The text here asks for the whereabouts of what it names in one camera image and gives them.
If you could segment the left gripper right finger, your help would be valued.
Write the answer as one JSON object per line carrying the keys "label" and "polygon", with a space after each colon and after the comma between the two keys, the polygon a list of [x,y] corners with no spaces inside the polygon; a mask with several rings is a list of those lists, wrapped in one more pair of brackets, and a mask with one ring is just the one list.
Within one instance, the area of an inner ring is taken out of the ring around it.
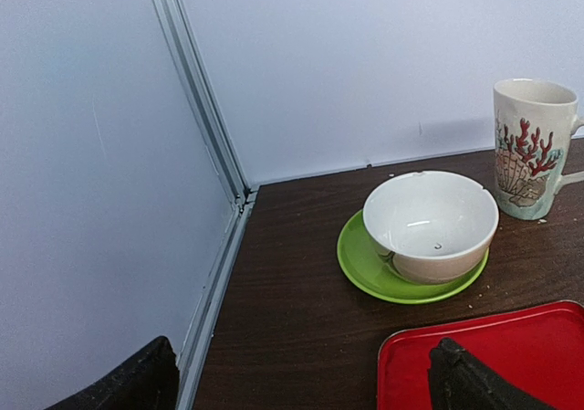
{"label": "left gripper right finger", "polygon": [[515,387],[458,342],[443,338],[430,350],[428,385],[433,409],[549,409]]}

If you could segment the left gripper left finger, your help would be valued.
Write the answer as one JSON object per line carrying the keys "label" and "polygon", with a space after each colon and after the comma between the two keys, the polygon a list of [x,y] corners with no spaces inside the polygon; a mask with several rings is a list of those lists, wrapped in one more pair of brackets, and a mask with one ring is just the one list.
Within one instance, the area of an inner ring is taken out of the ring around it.
{"label": "left gripper left finger", "polygon": [[85,389],[53,409],[174,409],[179,390],[175,353],[159,336]]}

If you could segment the red tin lid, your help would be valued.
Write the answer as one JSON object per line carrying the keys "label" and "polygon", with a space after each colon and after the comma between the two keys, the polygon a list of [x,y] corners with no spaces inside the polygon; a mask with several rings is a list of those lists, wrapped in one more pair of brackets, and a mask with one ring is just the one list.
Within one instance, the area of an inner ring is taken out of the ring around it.
{"label": "red tin lid", "polygon": [[430,351],[445,337],[557,409],[583,406],[583,307],[561,300],[393,333],[380,347],[379,409],[431,408]]}

